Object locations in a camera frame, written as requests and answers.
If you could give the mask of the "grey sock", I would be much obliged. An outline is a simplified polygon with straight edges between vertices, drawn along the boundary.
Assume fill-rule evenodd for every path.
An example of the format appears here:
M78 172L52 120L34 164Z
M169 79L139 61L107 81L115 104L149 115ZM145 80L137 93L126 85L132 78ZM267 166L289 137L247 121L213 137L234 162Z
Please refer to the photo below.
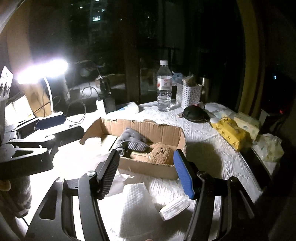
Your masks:
M117 139L115 149L119 156L124 156L128 150L146 152L149 150L147 139L136 130L126 127L121 136Z

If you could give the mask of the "small tissue pack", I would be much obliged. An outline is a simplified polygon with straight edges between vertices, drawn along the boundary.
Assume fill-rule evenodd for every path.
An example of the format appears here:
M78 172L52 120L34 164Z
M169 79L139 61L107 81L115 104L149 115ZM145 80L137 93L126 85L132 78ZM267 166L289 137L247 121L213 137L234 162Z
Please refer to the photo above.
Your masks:
M179 197L161 208L159 215L163 221L167 221L179 215L189 206L190 202L185 197Z

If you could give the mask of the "steel thermos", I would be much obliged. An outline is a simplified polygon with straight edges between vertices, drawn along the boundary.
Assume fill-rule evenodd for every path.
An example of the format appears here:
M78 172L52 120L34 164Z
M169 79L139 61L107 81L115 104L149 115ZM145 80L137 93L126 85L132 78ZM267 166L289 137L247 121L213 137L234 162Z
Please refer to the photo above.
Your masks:
M201 101L208 102L209 79L206 77L201 77L201 83L202 83Z

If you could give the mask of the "white blue flat box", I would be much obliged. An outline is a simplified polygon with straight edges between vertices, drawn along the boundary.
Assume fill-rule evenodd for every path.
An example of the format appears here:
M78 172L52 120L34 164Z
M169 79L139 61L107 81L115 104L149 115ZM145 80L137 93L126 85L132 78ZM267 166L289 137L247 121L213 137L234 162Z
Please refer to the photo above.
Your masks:
M125 113L139 113L139 106L135 102L128 102L116 107L118 111L124 111Z

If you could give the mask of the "black round case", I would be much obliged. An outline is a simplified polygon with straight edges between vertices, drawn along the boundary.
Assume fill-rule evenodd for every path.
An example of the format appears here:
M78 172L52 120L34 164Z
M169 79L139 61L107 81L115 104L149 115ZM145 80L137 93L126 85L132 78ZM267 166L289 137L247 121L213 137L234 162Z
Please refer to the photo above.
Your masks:
M210 121L208 114L197 105L186 107L183 111L183 118L193 123L203 123Z

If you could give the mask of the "white perforated basket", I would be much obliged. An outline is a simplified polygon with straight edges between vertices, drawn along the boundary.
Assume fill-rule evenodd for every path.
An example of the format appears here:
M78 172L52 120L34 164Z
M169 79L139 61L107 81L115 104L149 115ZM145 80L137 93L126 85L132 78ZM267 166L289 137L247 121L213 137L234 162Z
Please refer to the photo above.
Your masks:
M177 84L176 101L185 109L190 105L197 104L200 101L202 93L202 85L185 86Z

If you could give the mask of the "brown cardboard box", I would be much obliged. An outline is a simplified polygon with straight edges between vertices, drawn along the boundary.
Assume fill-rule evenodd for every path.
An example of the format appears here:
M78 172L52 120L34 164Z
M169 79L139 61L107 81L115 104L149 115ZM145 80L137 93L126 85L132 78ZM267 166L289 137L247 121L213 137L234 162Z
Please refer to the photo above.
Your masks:
M80 140L84 145L101 139L101 149L119 152L119 169L155 178L176 180L175 150L186 149L182 128L158 124L151 120L107 120L99 118L86 130Z

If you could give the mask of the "clear water bottle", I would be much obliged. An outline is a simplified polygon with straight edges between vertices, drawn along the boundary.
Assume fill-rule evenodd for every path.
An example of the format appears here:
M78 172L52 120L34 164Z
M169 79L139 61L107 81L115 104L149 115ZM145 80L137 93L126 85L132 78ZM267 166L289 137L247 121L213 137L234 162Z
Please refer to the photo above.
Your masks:
M158 110L167 112L171 108L171 83L172 73L169 69L168 60L161 60L157 71L157 105Z

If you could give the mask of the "white patterned tablecloth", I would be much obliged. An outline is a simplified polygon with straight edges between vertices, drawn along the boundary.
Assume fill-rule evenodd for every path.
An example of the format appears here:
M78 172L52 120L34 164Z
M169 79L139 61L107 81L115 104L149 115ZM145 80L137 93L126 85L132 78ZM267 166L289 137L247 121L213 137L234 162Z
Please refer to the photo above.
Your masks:
M174 106L171 111L160 112L154 103L141 107L138 113L117 111L109 113L105 119L118 123L119 120L151 120L163 125L178 126L183 129L186 138L186 157L197 167L216 178L237 177L255 202L260 217L260 227L271 227L273 208L268 191L259 191L252 174L243 158L213 129L209 123L193 123L177 114L181 109ZM88 169L94 168L106 158L102 142L90 140L82 145L78 142L63 146L54 157L54 168L31 177L32 203L27 221L31 221L37 207L57 177L77 178ZM140 206L146 213L138 224L129 213L138 216L135 209L135 195L141 194ZM160 210L172 200L184 197L184 191L178 180L167 180L133 173L132 168L116 173L115 183L109 195L99 201L103 221L111 240L181 240L185 236L193 209L190 206L171 220L163 221L158 213L147 212L155 207Z

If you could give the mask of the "white desk lamp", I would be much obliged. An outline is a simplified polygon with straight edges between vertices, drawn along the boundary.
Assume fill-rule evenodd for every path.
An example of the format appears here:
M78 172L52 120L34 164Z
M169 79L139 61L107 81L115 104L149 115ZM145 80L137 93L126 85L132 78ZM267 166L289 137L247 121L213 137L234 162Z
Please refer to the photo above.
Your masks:
M49 92L51 112L54 112L53 96L48 78L57 78L64 75L68 70L68 63L64 59L52 59L44 63L31 65L16 75L20 85L36 84L43 79Z

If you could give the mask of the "pale green tissue pack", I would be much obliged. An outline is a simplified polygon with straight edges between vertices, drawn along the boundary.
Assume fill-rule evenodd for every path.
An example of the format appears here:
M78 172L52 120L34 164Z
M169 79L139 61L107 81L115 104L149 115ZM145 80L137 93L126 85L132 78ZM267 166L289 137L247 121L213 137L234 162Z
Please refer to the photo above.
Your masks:
M234 121L241 129L247 131L253 140L256 140L261 127L260 121L241 112L236 114Z

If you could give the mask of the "brown plush toy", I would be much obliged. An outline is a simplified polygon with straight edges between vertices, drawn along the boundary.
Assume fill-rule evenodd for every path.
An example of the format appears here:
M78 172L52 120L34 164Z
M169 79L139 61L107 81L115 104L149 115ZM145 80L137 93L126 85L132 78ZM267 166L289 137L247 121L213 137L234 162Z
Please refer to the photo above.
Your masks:
M156 143L149 153L148 162L156 165L173 165L174 151L162 143Z

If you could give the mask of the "white paper towel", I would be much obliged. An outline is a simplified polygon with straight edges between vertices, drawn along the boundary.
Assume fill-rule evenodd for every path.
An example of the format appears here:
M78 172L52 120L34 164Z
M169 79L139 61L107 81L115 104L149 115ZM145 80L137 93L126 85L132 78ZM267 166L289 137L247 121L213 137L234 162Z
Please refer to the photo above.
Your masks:
M160 209L179 197L185 197L190 206L163 221ZM118 170L109 194L98 205L110 240L182 240L195 203L179 180Z

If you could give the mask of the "yellow wipes pack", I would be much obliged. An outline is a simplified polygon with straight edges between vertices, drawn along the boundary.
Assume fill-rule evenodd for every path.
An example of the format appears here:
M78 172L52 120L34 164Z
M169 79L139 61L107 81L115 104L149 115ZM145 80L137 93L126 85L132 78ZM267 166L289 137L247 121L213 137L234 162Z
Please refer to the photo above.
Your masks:
M210 123L212 128L217 130L217 132L236 152L240 152L251 147L252 139L249 132L240 128L233 119L227 116L221 119L211 118Z

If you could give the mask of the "crumpled plastic bag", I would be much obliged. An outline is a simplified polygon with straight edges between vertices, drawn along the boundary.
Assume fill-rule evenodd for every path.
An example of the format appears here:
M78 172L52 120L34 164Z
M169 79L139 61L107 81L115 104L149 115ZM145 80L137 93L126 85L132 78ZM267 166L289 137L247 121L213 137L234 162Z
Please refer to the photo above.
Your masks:
M252 148L261 161L277 162L284 155L282 140L269 133L258 135Z

